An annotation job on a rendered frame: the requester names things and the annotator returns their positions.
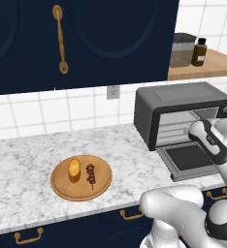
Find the kebab skewer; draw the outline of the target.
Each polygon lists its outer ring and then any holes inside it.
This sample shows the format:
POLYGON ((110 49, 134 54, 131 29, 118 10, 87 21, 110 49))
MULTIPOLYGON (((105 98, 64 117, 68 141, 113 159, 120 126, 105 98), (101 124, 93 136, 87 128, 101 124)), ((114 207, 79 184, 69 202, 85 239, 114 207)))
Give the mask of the kebab skewer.
POLYGON ((86 172, 88 174, 87 181, 90 183, 91 188, 94 188, 94 184, 96 183, 95 174, 94 174, 94 165, 88 164, 86 167, 86 172))

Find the baguette bread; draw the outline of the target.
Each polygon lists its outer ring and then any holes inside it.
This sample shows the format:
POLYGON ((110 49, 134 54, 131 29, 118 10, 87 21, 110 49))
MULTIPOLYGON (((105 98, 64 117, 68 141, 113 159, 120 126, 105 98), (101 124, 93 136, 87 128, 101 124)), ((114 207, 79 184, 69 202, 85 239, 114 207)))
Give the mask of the baguette bread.
POLYGON ((69 179, 71 182, 76 183, 81 177, 81 164, 78 159, 72 159, 68 168, 69 179))

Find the grey toaster oven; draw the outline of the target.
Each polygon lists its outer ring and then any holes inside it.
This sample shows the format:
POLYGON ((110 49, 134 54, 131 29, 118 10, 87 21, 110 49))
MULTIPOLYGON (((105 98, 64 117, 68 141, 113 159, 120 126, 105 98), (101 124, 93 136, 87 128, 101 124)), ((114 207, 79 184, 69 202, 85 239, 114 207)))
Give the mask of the grey toaster oven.
POLYGON ((136 91, 134 125, 148 149, 156 151, 164 145, 195 142, 188 137, 190 125, 200 119, 227 118, 224 107, 227 94, 207 82, 141 87, 136 91))

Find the navy cupboard door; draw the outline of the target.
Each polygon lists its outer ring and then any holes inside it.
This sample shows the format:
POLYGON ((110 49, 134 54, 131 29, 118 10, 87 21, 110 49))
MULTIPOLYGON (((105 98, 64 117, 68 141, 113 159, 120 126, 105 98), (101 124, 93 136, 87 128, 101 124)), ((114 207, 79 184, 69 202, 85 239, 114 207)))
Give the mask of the navy cupboard door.
POLYGON ((44 0, 43 11, 55 89, 167 78, 178 0, 44 0), (63 11, 66 75, 59 71, 54 5, 63 11))
POLYGON ((49 88, 42 0, 0 0, 0 95, 49 88))

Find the toaster oven door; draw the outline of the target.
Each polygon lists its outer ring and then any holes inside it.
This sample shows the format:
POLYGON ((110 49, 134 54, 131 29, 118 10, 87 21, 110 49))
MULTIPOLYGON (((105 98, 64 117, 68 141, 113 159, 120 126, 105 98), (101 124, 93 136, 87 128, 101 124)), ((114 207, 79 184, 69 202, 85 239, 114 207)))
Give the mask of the toaster oven door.
POLYGON ((212 160, 197 142, 164 145, 156 151, 174 182, 217 173, 212 160))

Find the round wooden board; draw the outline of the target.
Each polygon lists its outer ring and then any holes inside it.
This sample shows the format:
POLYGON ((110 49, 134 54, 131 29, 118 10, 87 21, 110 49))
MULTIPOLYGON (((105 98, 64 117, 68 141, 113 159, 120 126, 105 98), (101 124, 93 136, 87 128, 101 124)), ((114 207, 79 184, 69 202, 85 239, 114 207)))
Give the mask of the round wooden board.
POLYGON ((50 185, 59 197, 69 201, 83 202, 103 194, 111 185, 112 178, 111 167, 106 161, 92 155, 78 155, 63 160, 55 167, 50 177, 50 185), (78 159, 81 164, 81 177, 76 183, 69 179, 68 168, 72 159, 78 159), (91 188, 87 181, 86 167, 88 164, 94 165, 96 179, 94 188, 91 188))

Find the grey lidded canister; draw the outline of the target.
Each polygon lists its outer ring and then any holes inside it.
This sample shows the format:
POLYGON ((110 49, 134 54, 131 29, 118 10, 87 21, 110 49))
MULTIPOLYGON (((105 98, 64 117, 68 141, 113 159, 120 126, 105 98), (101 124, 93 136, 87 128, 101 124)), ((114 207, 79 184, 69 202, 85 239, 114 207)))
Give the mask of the grey lidded canister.
POLYGON ((196 37, 188 33, 175 33, 170 67, 187 67, 191 63, 196 37))

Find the navy drawer front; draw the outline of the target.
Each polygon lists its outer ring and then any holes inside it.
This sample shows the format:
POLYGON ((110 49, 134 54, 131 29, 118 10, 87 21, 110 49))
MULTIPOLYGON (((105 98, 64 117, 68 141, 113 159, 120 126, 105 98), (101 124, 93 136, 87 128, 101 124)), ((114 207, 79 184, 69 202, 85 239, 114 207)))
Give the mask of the navy drawer front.
POLYGON ((27 244, 17 244, 15 232, 8 232, 0 234, 0 248, 91 248, 90 232, 98 226, 95 216, 44 225, 41 238, 27 244))
POLYGON ((222 188, 226 188, 226 187, 221 187, 221 188, 215 188, 215 189, 209 189, 209 190, 206 190, 206 191, 203 191, 203 196, 204 196, 204 204, 203 204, 203 209, 205 211, 208 211, 210 209, 210 207, 215 203, 215 202, 219 202, 219 201, 213 201, 211 200, 210 198, 208 198, 206 196, 206 192, 207 191, 211 191, 213 194, 216 194, 216 195, 220 195, 221 194, 221 189, 222 188))
MULTIPOLYGON (((126 215, 139 214, 139 206, 125 209, 126 215)), ((152 220, 145 217, 125 221, 119 215, 121 209, 109 211, 99 215, 101 226, 98 240, 99 248, 140 248, 140 244, 149 233, 152 220)))

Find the dark brown bottle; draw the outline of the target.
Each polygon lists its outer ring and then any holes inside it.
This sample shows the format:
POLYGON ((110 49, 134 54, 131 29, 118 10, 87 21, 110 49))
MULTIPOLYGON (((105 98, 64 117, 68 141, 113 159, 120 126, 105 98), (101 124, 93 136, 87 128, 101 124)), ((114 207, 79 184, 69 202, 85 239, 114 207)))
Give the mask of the dark brown bottle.
POLYGON ((204 65, 208 48, 206 45, 206 41, 206 38, 199 38, 198 43, 194 47, 191 64, 195 67, 200 67, 204 65))

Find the wooden shelf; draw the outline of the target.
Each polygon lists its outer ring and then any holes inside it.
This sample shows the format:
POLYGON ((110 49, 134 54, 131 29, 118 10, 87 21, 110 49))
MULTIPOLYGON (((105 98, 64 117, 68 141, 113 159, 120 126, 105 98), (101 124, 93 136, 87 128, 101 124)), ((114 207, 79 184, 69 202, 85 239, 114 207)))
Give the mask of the wooden shelf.
POLYGON ((227 77, 227 55, 208 49, 204 65, 170 68, 168 80, 227 77))

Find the white wall outlet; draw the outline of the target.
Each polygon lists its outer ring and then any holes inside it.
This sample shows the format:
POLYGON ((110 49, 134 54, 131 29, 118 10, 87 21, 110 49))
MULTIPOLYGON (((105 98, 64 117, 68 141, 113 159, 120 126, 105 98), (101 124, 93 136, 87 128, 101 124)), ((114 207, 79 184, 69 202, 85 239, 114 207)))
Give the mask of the white wall outlet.
POLYGON ((120 86, 119 85, 112 85, 107 87, 107 99, 118 99, 120 94, 120 86))

